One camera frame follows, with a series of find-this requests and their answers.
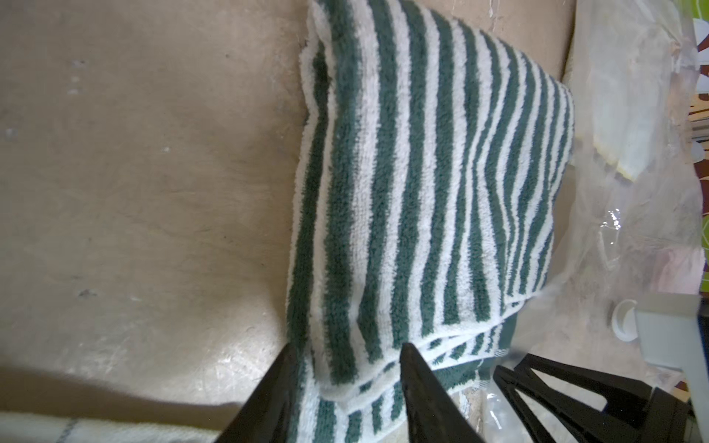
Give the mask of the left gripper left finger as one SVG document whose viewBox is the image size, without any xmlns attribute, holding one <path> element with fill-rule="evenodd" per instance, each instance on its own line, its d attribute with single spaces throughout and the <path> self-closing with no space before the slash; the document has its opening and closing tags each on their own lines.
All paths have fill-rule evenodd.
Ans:
<svg viewBox="0 0 709 443">
<path fill-rule="evenodd" d="M 298 369 L 297 350 L 288 343 L 215 442 L 286 442 L 297 399 Z"/>
</svg>

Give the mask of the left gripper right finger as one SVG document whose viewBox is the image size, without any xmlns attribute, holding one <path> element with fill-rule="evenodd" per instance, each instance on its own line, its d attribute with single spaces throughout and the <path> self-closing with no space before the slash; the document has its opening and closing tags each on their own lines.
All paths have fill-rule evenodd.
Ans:
<svg viewBox="0 0 709 443">
<path fill-rule="evenodd" d="M 410 442 L 484 442 L 413 343 L 403 345 L 400 365 Z"/>
</svg>

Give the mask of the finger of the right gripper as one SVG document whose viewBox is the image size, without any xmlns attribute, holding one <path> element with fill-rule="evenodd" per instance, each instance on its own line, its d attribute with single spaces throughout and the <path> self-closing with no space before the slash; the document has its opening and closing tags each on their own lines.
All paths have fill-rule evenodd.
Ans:
<svg viewBox="0 0 709 443">
<path fill-rule="evenodd" d="M 528 404 L 557 419 L 578 442 L 683 442 L 692 406 L 641 380 L 527 354 L 493 380 L 535 442 L 555 437 Z"/>
</svg>

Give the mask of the clear plastic vacuum bag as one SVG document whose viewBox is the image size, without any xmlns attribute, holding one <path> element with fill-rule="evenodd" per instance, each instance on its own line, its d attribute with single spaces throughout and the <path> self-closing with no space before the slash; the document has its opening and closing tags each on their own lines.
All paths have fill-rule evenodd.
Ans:
<svg viewBox="0 0 709 443">
<path fill-rule="evenodd" d="M 650 293 L 700 295 L 705 265 L 703 196 L 694 172 L 689 114 L 699 77 L 695 1 L 580 1 L 565 82 L 575 103 L 571 165 L 556 214 L 562 219 L 548 282 L 517 321 L 513 367 L 526 354 L 671 389 L 685 380 L 702 432 L 708 429 L 706 369 L 644 361 L 639 338 L 619 340 L 614 307 Z M 662 117 L 655 154 L 631 182 L 593 145 L 596 77 L 644 71 L 657 77 Z"/>
</svg>

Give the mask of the green white striped towel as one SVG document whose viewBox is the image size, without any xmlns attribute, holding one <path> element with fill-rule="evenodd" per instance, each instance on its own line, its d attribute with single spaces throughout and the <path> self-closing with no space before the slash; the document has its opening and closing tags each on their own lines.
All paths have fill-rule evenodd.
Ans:
<svg viewBox="0 0 709 443">
<path fill-rule="evenodd" d="M 300 68 L 289 439 L 376 442 L 406 419 L 406 343 L 450 393 L 509 351 L 548 275 L 572 93 L 414 1 L 310 2 Z"/>
</svg>

